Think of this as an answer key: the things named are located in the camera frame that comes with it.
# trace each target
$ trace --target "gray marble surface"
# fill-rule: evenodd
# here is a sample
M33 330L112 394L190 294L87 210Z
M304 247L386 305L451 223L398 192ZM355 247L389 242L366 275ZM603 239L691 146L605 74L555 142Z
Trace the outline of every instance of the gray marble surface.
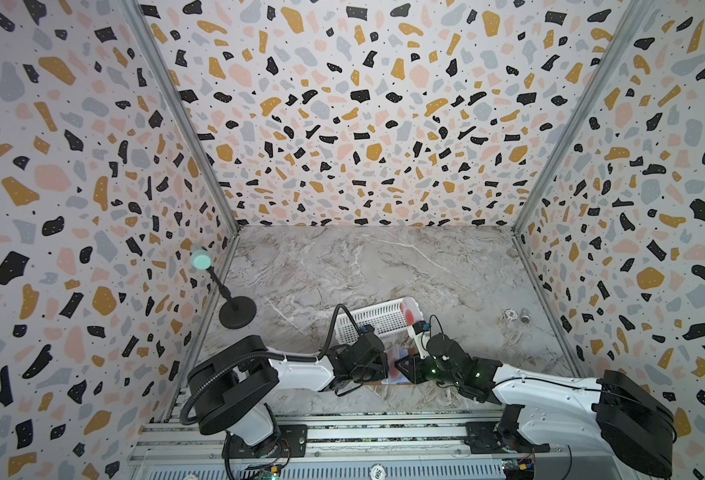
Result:
M337 303L354 310L412 296L424 317L437 315L445 333L472 356L571 375L506 228L247 226L226 285L233 296L256 302L257 317L227 330L217 307L200 360L255 334L278 350L317 352ZM531 322L501 320L506 308L528 309ZM413 346L404 332L383 340ZM497 408L457 398L454 389L433 382L365 386L341 398L273 391L266 401L276 413L308 414Z

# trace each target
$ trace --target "round black base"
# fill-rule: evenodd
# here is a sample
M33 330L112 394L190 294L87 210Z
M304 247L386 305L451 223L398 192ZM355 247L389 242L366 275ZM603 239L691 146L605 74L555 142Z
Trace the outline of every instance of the round black base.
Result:
M219 322L225 328L237 330L251 323L256 316L256 304L247 296L236 296L219 310Z

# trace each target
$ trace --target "slotted basket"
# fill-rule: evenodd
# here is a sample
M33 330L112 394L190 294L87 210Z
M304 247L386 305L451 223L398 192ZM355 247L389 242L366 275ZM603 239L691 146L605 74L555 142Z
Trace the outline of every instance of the slotted basket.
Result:
M379 338L402 332L414 322L424 320L419 304L410 296L377 303L350 312L357 326L371 325ZM357 332L347 314L339 311L336 317L336 340L351 345L357 340Z

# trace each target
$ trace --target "terrazzo wallpaper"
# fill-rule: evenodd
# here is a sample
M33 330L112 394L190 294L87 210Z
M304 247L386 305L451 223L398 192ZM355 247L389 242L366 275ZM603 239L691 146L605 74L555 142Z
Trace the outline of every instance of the terrazzo wallpaper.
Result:
M584 369L673 411L702 480L705 1L657 2L599 98L522 240Z
M226 243L181 142L108 0L0 1L0 478L119 478L173 394Z
M629 2L140 3L240 224L505 225Z

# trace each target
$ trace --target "black and white robotic arm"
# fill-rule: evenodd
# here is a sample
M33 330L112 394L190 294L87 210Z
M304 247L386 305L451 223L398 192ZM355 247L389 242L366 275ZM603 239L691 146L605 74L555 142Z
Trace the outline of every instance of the black and white robotic arm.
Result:
M272 412L262 399L273 389L309 389L346 395L366 382L387 378L384 344L370 326L353 325L352 345L330 347L317 355L278 352L259 336L248 336L188 375L192 395L180 422L197 423L210 435L226 430L242 438L253 456L268 454L280 437ZM627 466L655 477L672 475L676 440L670 410L620 372L602 379L568 378L518 369L498 360L472 357L439 333L430 337L424 321L409 326L418 353L395 362L412 383L454 386L478 402L505 405L495 429L500 447L530 452L535 446L561 444L613 453ZM358 387L348 389L350 383ZM196 417L189 417L194 406Z

